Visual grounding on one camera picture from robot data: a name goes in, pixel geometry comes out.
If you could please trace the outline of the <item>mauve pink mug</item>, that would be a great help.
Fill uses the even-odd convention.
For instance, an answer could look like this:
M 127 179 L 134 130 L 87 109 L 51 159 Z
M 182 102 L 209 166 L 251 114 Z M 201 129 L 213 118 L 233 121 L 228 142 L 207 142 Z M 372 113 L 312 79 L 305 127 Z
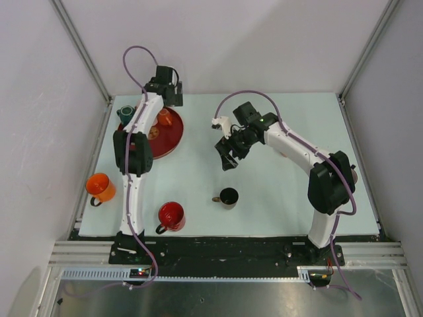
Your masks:
M 357 175 L 357 172 L 355 171 L 356 166 L 355 166 L 354 164 L 352 164 L 350 168 L 351 168 L 351 173 L 352 173 L 353 182 L 354 182 L 354 184 L 357 184 L 357 181 L 358 181 L 358 175 Z

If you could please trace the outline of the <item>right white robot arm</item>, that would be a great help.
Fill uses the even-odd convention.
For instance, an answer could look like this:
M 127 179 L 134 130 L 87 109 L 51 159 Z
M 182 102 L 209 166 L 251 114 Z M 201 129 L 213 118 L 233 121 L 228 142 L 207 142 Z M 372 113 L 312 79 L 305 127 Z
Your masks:
M 348 156 L 342 151 L 319 150 L 285 126 L 277 112 L 262 115 L 245 102 L 233 113 L 239 129 L 234 129 L 227 116 L 215 116 L 211 121 L 212 128 L 223 133 L 215 145 L 222 169 L 236 168 L 256 143 L 267 145 L 296 163 L 309 178 L 307 198 L 314 209 L 305 256 L 310 263 L 322 264 L 329 257 L 328 247 L 334 241 L 333 229 L 340 208 L 354 201 L 356 181 Z

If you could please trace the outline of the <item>small orange mug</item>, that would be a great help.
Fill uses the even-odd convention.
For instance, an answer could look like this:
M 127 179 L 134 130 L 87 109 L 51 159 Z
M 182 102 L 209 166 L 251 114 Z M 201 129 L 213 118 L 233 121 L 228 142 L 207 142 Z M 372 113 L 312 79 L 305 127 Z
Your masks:
M 161 125 L 171 126 L 173 124 L 173 117 L 167 108 L 160 110 L 157 120 Z

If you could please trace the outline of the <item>red mug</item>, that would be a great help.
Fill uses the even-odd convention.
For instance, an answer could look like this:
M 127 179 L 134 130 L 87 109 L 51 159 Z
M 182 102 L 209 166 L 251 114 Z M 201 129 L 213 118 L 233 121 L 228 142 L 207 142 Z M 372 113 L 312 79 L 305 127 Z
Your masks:
M 161 206 L 158 219 L 159 225 L 155 230 L 157 234 L 163 234 L 166 231 L 180 231 L 186 222 L 182 205 L 175 201 L 167 202 Z

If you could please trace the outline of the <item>large orange mug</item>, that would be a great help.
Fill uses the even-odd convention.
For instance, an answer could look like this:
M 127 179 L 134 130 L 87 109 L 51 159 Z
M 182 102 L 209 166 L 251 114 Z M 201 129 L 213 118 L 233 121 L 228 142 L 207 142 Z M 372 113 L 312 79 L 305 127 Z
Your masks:
M 116 195 L 116 187 L 104 173 L 96 173 L 88 178 L 85 189 L 91 196 L 90 205 L 99 207 L 102 203 L 110 201 Z

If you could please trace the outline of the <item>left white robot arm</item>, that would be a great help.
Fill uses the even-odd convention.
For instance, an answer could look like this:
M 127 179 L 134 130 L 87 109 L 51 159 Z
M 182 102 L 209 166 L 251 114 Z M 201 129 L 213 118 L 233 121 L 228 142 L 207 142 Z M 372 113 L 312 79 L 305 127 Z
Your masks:
M 116 166 L 122 174 L 122 223 L 114 247 L 133 264 L 142 262 L 147 254 L 139 243 L 144 232 L 142 195 L 147 173 L 153 166 L 153 151 L 148 134 L 159 112 L 166 106 L 182 106 L 182 83 L 177 71 L 159 65 L 156 74 L 141 89 L 137 106 L 124 106 L 117 111 L 121 128 L 113 134 Z

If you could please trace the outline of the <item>brown speckled mug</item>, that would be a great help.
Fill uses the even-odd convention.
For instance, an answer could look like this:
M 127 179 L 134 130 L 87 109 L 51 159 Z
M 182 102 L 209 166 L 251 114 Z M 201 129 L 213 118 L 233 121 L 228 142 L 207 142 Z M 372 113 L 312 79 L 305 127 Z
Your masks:
M 213 202 L 219 203 L 225 209 L 232 209 L 239 200 L 239 193 L 234 188 L 224 188 L 219 195 L 211 199 Z

